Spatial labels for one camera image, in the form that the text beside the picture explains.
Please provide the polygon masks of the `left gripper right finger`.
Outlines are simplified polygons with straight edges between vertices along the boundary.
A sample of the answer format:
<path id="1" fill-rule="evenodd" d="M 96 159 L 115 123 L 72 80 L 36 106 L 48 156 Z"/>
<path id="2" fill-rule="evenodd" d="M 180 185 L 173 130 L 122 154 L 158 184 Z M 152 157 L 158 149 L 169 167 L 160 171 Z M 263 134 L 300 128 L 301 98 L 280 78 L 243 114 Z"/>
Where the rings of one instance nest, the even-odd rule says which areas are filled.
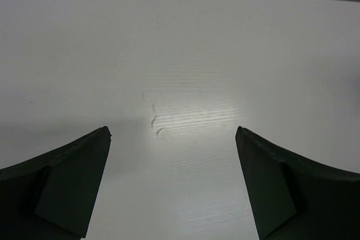
<path id="1" fill-rule="evenodd" d="M 359 174 L 313 161 L 249 129 L 238 157 L 259 239 L 359 239 Z"/>

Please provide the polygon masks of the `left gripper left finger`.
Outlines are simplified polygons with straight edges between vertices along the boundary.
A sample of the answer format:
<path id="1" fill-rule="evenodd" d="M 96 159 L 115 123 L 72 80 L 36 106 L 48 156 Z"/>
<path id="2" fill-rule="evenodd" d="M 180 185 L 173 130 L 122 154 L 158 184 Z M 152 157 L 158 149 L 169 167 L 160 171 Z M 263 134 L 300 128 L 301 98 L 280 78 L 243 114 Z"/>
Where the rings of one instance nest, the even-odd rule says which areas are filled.
<path id="1" fill-rule="evenodd" d="M 1 169 L 1 239 L 85 238 L 110 144 L 104 126 Z"/>

